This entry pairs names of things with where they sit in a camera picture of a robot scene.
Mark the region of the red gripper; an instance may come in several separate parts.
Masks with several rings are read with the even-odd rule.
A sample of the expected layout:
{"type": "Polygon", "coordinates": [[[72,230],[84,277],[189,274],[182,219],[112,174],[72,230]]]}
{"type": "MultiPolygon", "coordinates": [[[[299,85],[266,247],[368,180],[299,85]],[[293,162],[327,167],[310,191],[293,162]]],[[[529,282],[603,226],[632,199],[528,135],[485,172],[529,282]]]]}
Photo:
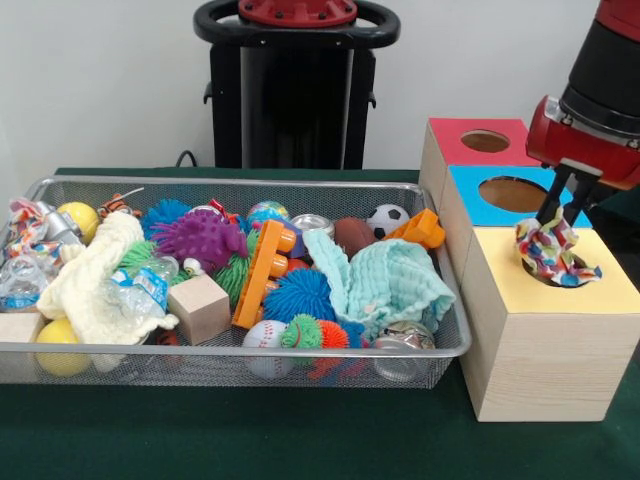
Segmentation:
{"type": "Polygon", "coordinates": [[[639,141],[618,138],[577,120],[567,124],[559,100],[545,96],[535,109],[526,140],[527,155],[554,169],[554,180],[536,220],[545,225],[555,218],[560,196],[571,175],[570,166],[590,174],[575,174],[566,219],[576,220],[596,186],[596,177],[609,186],[629,190],[639,185],[639,141]]]}

